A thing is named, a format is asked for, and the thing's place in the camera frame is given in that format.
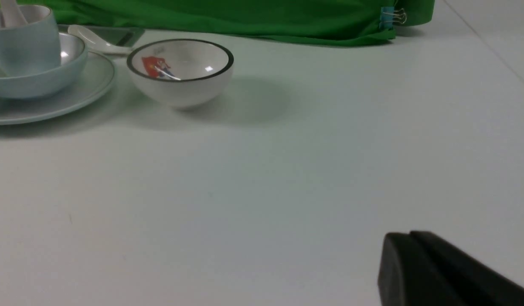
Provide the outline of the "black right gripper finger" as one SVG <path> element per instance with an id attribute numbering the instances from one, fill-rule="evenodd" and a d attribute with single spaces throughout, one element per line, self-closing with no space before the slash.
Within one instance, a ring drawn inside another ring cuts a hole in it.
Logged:
<path id="1" fill-rule="evenodd" d="M 384 236 L 383 306 L 524 306 L 524 287 L 431 231 Z"/>

